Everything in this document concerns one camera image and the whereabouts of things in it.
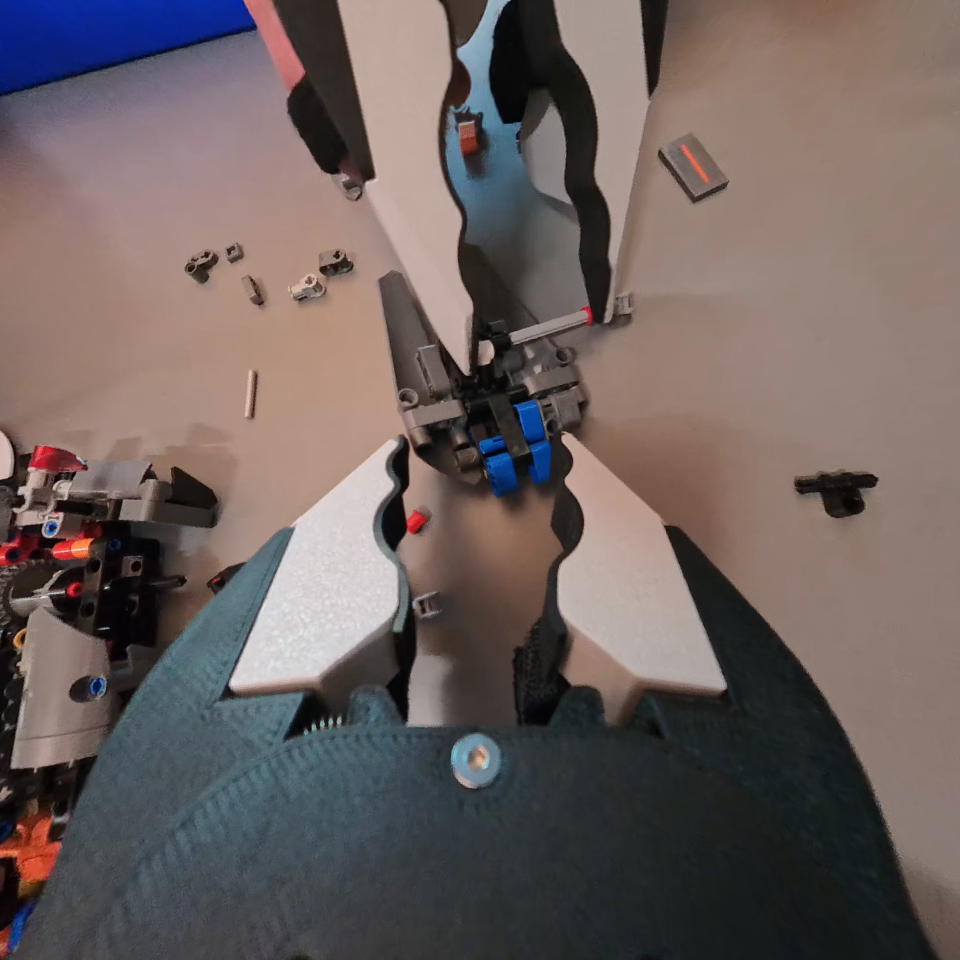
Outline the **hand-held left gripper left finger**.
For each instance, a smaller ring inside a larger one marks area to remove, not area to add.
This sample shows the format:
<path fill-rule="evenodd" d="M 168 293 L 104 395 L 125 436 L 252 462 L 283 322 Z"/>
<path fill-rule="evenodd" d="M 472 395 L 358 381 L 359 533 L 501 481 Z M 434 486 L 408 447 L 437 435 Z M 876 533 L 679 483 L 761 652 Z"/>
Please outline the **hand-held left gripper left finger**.
<path fill-rule="evenodd" d="M 409 712 L 411 587 L 398 546 L 409 442 L 382 443 L 292 525 L 228 682 L 237 697 L 306 692 L 344 714 L 354 690 L 388 690 Z"/>

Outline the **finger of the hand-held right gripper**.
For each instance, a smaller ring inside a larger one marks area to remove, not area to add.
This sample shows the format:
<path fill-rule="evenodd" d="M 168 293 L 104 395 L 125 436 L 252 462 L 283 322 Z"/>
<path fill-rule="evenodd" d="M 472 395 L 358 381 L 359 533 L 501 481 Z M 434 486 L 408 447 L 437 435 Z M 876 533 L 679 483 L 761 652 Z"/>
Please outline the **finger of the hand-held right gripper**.
<path fill-rule="evenodd" d="M 534 90 L 525 107 L 525 171 L 578 229 L 595 324 L 615 316 L 619 262 L 651 101 L 641 1 L 525 3 Z"/>
<path fill-rule="evenodd" d="M 474 301 L 462 278 L 464 214 L 446 167 L 450 20 L 436 1 L 338 2 L 374 174 L 367 197 L 431 329 L 474 371 Z"/>

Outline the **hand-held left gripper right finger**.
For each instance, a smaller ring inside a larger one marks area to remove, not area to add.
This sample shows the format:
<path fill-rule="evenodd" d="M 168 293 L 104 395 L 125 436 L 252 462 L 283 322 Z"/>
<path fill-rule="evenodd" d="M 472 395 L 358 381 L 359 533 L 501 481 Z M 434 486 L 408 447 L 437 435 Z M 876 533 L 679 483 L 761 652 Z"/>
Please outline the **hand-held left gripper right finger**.
<path fill-rule="evenodd" d="M 513 654 L 519 724 L 547 724 L 563 696 L 591 688 L 607 724 L 642 695 L 721 697 L 727 681 L 666 522 L 580 439 L 554 446 L 558 486 L 539 618 Z"/>

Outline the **metal axle with red bush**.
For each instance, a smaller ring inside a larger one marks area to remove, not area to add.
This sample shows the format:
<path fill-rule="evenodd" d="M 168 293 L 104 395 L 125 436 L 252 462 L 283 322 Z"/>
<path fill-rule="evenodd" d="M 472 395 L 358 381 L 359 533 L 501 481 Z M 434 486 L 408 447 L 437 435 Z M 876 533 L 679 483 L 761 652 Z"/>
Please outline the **metal axle with red bush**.
<path fill-rule="evenodd" d="M 532 325 L 522 327 L 519 330 L 509 331 L 509 343 L 511 346 L 518 347 L 555 337 L 572 330 L 608 326 L 614 322 L 631 318 L 633 316 L 634 306 L 634 293 L 623 292 L 614 297 L 610 316 L 604 320 L 595 319 L 592 308 L 584 306 L 574 313 L 536 322 Z"/>

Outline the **grey black lego subassembly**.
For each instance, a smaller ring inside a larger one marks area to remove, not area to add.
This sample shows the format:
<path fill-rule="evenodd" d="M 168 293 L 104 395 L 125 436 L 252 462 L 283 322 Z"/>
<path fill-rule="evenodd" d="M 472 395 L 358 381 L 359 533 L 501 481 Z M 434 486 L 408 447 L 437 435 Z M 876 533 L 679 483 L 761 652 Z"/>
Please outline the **grey black lego subassembly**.
<path fill-rule="evenodd" d="M 509 291 L 484 256 L 468 274 L 481 308 L 472 374 L 457 369 L 400 272 L 379 278 L 379 296 L 411 448 L 437 471 L 470 484 L 485 481 L 502 498 L 524 478 L 537 486 L 550 480 L 554 445 L 581 425 L 589 398 L 573 348 L 558 342 L 564 333 L 511 345 L 509 331 L 544 320 Z"/>

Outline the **black grey lego module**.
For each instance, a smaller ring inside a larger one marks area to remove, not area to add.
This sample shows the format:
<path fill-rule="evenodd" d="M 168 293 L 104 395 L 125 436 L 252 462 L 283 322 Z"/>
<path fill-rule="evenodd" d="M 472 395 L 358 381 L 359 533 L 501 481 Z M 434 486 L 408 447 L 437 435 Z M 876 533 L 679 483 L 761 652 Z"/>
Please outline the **black grey lego module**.
<path fill-rule="evenodd" d="M 234 576 L 242 570 L 245 564 L 246 561 L 241 561 L 221 569 L 206 582 L 206 587 L 212 594 L 219 594 L 226 585 L 234 579 Z M 412 600 L 412 611 L 417 620 L 438 617 L 442 612 L 439 594 L 434 591 L 414 597 Z"/>

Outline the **black T-shaped lego pin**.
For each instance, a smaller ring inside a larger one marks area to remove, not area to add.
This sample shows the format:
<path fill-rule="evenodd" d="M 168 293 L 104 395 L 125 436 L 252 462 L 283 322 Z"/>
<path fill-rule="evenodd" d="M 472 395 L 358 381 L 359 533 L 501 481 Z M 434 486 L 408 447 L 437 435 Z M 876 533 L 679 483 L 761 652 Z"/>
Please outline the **black T-shaped lego pin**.
<path fill-rule="evenodd" d="M 800 496 L 821 498 L 823 510 L 831 519 L 846 520 L 864 512 L 863 492 L 874 489 L 879 481 L 870 472 L 840 470 L 797 476 L 794 489 Z"/>

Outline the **partly built lego car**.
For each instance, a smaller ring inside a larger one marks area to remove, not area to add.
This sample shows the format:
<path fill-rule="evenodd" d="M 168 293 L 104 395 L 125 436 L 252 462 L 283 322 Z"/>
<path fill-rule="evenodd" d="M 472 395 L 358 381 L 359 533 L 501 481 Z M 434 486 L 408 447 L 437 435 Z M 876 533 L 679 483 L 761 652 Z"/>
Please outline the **partly built lego car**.
<path fill-rule="evenodd" d="M 210 529 L 219 500 L 174 466 L 37 445 L 2 482 L 2 955 L 49 880 L 93 762 L 156 663 L 156 529 Z"/>

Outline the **person's right hand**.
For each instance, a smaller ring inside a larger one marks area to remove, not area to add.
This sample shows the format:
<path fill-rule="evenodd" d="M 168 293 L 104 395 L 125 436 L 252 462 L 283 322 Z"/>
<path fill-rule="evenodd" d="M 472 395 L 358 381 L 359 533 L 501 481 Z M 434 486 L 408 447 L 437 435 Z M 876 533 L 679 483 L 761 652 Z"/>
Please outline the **person's right hand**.
<path fill-rule="evenodd" d="M 275 1 L 244 1 L 258 34 L 287 92 L 306 76 L 305 68 L 287 35 Z"/>

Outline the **dark tile with orange stripe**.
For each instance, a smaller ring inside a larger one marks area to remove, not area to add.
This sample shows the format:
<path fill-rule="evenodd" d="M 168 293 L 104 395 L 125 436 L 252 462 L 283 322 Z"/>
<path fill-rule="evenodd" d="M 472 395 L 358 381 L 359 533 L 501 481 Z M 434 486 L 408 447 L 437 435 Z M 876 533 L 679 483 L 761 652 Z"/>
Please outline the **dark tile with orange stripe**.
<path fill-rule="evenodd" d="M 662 145 L 657 157 L 693 204 L 719 194 L 729 185 L 727 175 L 693 133 Z"/>

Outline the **blue plastic bin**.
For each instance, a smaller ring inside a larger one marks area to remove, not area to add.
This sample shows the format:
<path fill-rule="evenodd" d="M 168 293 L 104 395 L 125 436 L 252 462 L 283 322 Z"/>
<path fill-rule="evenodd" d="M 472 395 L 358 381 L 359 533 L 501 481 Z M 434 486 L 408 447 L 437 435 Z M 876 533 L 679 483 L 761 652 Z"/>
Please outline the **blue plastic bin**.
<path fill-rule="evenodd" d="M 3 1 L 1 93 L 254 28 L 243 1 Z"/>

